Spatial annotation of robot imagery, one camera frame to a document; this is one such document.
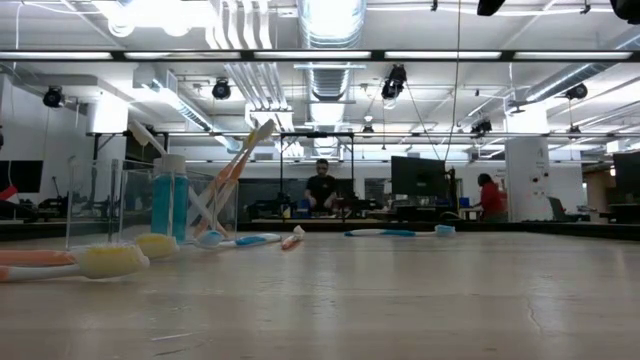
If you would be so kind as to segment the person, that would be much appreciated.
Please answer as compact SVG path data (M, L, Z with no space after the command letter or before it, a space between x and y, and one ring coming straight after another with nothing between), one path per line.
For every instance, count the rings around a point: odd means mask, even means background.
M479 174L477 183L480 187L478 206L482 208L481 220L491 223L506 222L508 214L498 184L487 173Z
M337 197L336 178L329 174L326 159L316 161L316 174L306 183L305 198L310 210L316 213L330 213Z

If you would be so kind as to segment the overhead LED light bar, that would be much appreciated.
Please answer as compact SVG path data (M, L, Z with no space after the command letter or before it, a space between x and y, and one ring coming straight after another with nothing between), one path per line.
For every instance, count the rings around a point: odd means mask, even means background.
M0 50L11 62L539 62L640 63L640 50Z

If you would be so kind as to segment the silver ventilation duct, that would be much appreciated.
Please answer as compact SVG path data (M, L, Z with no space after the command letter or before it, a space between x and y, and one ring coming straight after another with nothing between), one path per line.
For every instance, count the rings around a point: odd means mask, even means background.
M367 0L296 0L304 48L335 50L359 45ZM350 69L312 69L306 74L312 98L338 102L347 93Z
M609 45L611 45L614 50L640 51L640 26L635 26L622 33L611 40ZM528 103L546 100L616 65L617 62L591 62L568 65L529 88L524 96L524 100Z

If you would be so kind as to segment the blue and white toothbrush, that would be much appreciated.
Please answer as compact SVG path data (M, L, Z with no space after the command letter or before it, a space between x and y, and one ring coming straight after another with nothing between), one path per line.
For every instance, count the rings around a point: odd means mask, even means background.
M456 228L448 225L436 225L433 231L416 232L401 229L357 229L344 233L346 237L392 236L392 237L446 237L456 234Z
M217 231L206 231L199 235L192 244L202 249L240 248L277 243L281 240L280 235L273 233L248 235L229 240Z

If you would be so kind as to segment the clear acrylic organizer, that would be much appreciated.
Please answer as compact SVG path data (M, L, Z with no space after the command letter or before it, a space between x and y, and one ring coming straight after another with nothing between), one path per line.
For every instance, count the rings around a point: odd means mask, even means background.
M153 163L129 160L94 161L70 167L66 223L68 249L94 243L130 242L151 232ZM215 178L187 170L190 184L200 194ZM234 239L237 229L237 191L219 211L217 222ZM195 240L194 219L186 228L186 241Z

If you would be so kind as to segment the black station frame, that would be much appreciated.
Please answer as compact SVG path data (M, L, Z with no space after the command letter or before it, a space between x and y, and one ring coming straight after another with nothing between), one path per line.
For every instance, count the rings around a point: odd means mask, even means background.
M354 192L355 190L355 170L354 170L354 158L353 158L353 154L354 154L354 146L355 146L355 142L354 142L354 133L353 132L323 132L323 131L311 131L311 132L282 132L279 133L278 136L279 138L279 165L280 165L280 182L279 182L279 193L278 195L285 195L285 191L284 191L284 155L287 151L287 149L289 148L289 145L285 146L285 142L286 142L286 138L287 137L293 137L295 138L294 140L292 140L293 143L298 141L298 138L300 137L304 137L304 138L309 138L309 139L324 139L324 138L334 138L337 142L338 142L338 152L340 152L341 147L340 146L344 146L346 147L346 149L348 149L351 152L351 157L350 157L350 170L351 170L351 178L350 178L350 183L351 183L351 192ZM342 144L342 140L341 138L346 137L349 138L351 143L350 145L340 145ZM338 201L338 205L339 205L339 211L336 213L337 215L339 215L339 219L341 219L341 221L344 223L347 219L347 215L344 212L344 206L343 203L341 202L343 200L339 200Z

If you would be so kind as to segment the white building column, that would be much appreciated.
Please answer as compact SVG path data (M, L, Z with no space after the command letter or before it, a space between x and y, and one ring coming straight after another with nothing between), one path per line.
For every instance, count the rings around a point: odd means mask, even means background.
M551 220L546 110L515 110L506 117L505 127L510 134L505 142L509 220Z

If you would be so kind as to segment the blue mouthwash bottle white cap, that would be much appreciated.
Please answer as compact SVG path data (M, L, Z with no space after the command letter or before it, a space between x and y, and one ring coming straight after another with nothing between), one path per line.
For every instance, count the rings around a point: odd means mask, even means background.
M152 180L151 232L170 235L173 220L174 174L165 166L165 158L154 160Z
M166 154L165 166L174 174L173 220L171 235L178 244L186 241L186 226L188 213L189 179L186 171L186 159L183 155Z

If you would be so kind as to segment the thick orange white toothbrush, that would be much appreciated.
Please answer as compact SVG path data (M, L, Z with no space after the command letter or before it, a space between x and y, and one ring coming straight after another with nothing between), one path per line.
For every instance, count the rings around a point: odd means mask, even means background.
M235 190L253 150L259 142L271 136L275 127L275 122L268 120L258 129L253 130L244 141L240 152L200 194L192 189L189 190L189 200L201 216L200 222L194 228L193 237L198 237L209 228L220 230L226 234L224 228L217 222L219 211L225 207L230 195Z

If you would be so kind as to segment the black monitor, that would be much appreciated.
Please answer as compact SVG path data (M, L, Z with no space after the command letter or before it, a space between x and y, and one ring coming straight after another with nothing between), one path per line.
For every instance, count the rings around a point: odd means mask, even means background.
M42 161L0 161L0 191L14 186L20 194L38 193L41 187L42 173Z
M445 162L393 156L391 187L396 195L445 197L448 189Z
M640 151L615 153L616 188L623 194L640 196Z

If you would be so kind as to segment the grey office chair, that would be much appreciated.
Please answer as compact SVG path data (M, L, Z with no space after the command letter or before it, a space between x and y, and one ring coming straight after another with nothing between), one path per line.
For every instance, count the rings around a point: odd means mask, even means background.
M553 220L556 222L576 222L577 219L574 215L566 213L559 198L548 197L548 201L552 210Z

